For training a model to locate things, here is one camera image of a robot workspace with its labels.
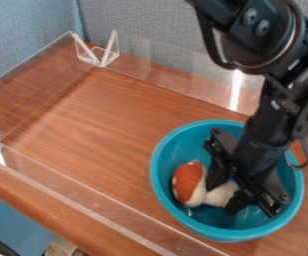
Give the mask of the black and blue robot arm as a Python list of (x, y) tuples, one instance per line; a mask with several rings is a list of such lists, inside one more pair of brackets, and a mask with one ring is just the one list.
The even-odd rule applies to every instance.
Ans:
[(203, 147), (211, 155), (206, 188), (232, 179), (239, 191), (228, 213), (250, 204), (267, 216), (290, 199), (276, 174), (290, 144), (308, 138), (308, 18), (292, 0), (186, 0), (195, 9), (212, 62), (264, 77), (259, 106), (243, 134), (210, 131)]

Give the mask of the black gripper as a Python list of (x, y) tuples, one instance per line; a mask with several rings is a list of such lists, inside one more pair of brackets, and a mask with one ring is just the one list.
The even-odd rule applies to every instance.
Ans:
[(290, 203), (276, 163), (286, 159), (292, 142), (308, 144), (308, 89), (298, 96), (292, 92), (291, 88), (266, 80), (259, 107), (246, 121), (242, 136), (235, 138), (220, 128), (210, 130), (203, 144), (211, 156), (206, 191), (230, 180), (238, 184), (239, 189), (224, 207), (228, 214), (254, 204), (272, 217)]

